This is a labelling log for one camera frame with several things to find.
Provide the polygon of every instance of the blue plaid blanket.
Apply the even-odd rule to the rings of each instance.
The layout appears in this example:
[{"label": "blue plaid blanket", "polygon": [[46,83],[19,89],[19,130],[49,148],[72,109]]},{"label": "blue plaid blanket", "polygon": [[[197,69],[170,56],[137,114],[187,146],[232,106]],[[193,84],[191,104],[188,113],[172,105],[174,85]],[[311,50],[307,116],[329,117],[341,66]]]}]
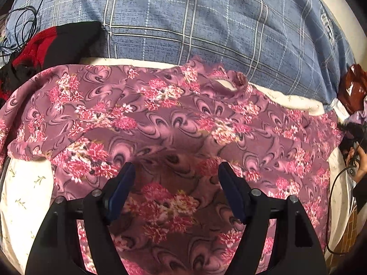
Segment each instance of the blue plaid blanket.
[{"label": "blue plaid blanket", "polygon": [[[38,8],[40,1],[15,0],[13,8]],[[12,13],[7,22],[7,45],[31,15],[16,26],[18,17]],[[325,105],[354,63],[320,0],[44,0],[38,27],[88,20],[105,29],[90,56],[183,64],[199,55],[255,84]]]}]

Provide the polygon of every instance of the red and black cloth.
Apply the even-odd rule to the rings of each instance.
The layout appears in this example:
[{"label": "red and black cloth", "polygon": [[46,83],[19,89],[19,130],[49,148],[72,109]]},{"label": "red and black cloth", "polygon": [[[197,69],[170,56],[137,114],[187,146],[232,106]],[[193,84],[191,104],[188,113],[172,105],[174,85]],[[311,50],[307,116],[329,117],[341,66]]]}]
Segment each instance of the red and black cloth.
[{"label": "red and black cloth", "polygon": [[57,65],[78,64],[101,30],[100,22],[80,22],[51,27],[35,35],[0,69],[0,108],[37,73]]}]

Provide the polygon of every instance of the lavender fabric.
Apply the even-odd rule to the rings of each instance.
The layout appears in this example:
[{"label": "lavender fabric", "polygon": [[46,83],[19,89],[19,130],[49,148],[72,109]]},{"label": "lavender fabric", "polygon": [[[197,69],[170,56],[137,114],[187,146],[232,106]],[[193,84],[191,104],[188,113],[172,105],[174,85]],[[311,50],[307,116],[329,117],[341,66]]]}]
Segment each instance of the lavender fabric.
[{"label": "lavender fabric", "polygon": [[[130,275],[225,272],[245,227],[219,184],[222,161],[269,196],[297,195],[324,243],[326,160],[341,140],[336,115],[283,108],[241,72],[198,59],[164,70],[57,66],[14,92],[0,117],[3,151],[52,162],[53,197],[84,197],[126,161],[135,164],[135,184],[110,227]],[[82,223],[78,229],[95,272]],[[270,222],[259,271],[274,232]]]},{"label": "lavender fabric", "polygon": [[367,122],[367,98],[365,98],[363,101],[363,111],[356,111],[348,118],[347,123],[349,122],[358,124],[363,124],[364,122]]}]

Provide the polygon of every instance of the red fabric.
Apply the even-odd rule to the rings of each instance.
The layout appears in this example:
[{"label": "red fabric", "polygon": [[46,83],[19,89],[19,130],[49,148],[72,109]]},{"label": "red fabric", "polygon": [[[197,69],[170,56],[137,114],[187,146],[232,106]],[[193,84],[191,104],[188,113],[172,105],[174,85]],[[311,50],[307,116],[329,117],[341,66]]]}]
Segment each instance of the red fabric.
[{"label": "red fabric", "polygon": [[27,64],[29,66],[32,65],[34,68],[38,65],[42,67],[47,49],[56,37],[56,27],[51,27],[39,32],[28,42],[21,54],[14,59],[12,63],[13,66]]}]

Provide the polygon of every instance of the human hand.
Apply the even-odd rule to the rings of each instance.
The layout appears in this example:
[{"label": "human hand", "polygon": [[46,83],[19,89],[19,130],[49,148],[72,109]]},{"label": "human hand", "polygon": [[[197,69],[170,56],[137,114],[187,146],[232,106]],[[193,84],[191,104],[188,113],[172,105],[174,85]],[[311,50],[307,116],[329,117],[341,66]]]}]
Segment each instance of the human hand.
[{"label": "human hand", "polygon": [[[357,161],[355,162],[355,165],[357,166],[357,173],[353,177],[353,180],[358,183],[367,173],[367,154],[360,146],[357,147],[357,152],[359,154],[359,162]],[[348,153],[348,157],[346,159],[346,166],[348,166],[349,161],[353,156],[354,156],[354,148],[351,148]]]}]

